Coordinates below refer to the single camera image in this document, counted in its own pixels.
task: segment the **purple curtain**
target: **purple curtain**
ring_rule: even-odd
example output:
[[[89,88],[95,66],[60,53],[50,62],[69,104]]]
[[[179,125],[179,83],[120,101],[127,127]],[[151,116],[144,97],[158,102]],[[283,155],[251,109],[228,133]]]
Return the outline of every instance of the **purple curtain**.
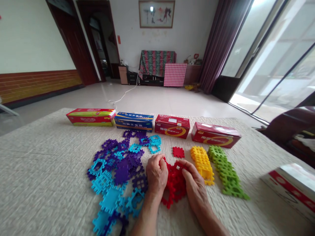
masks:
[[[199,82],[205,93],[211,93],[220,76],[238,29],[251,0],[219,0],[204,53]]]

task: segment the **red checkered cloth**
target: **red checkered cloth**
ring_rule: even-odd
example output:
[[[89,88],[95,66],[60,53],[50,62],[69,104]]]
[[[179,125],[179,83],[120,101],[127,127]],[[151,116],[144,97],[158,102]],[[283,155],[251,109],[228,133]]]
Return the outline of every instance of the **red checkered cloth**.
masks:
[[[166,63],[164,74],[164,86],[183,87],[187,64]]]

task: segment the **table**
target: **table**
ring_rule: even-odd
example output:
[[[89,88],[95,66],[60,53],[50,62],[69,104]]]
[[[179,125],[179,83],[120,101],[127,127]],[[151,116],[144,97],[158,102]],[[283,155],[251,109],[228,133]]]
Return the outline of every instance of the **table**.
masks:
[[[0,137],[0,232],[1,235],[95,235],[92,220],[102,197],[91,189],[86,176],[94,154],[107,139],[121,141],[116,127],[75,127],[63,108]],[[186,117],[195,121],[236,128],[242,138],[232,149],[224,149],[251,201],[226,196],[215,172],[215,185],[206,186],[213,211],[232,235],[310,235],[311,224],[267,187],[259,177],[276,167],[296,162],[265,136],[236,118]],[[182,147],[192,161],[190,148],[207,145],[166,135],[162,152],[174,164],[172,147]],[[144,167],[151,157],[142,157]],[[128,185],[126,195],[132,187]],[[130,218],[130,231],[135,220]],[[167,210],[160,205],[157,235],[201,235],[187,197]]]

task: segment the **framed painting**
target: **framed painting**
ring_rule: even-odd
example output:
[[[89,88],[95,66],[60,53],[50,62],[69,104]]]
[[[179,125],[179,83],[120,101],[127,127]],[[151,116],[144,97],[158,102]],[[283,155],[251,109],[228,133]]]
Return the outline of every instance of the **framed painting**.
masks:
[[[139,1],[140,28],[173,28],[175,1]]]

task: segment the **cardboard box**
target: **cardboard box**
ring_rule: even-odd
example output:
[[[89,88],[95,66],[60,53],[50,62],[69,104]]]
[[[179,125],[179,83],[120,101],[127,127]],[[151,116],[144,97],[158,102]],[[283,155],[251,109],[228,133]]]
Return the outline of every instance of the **cardboard box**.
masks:
[[[117,128],[141,130],[152,133],[154,116],[135,113],[118,112],[115,116]]]
[[[155,120],[155,132],[186,139],[190,130],[189,119],[167,115],[158,115]]]
[[[82,109],[71,111],[66,116],[74,126],[113,126],[114,109]]]
[[[199,143],[231,148],[241,139],[241,135],[234,128],[196,122],[191,131],[191,139]]]
[[[315,225],[315,176],[298,164],[281,166],[261,177],[291,207]]]

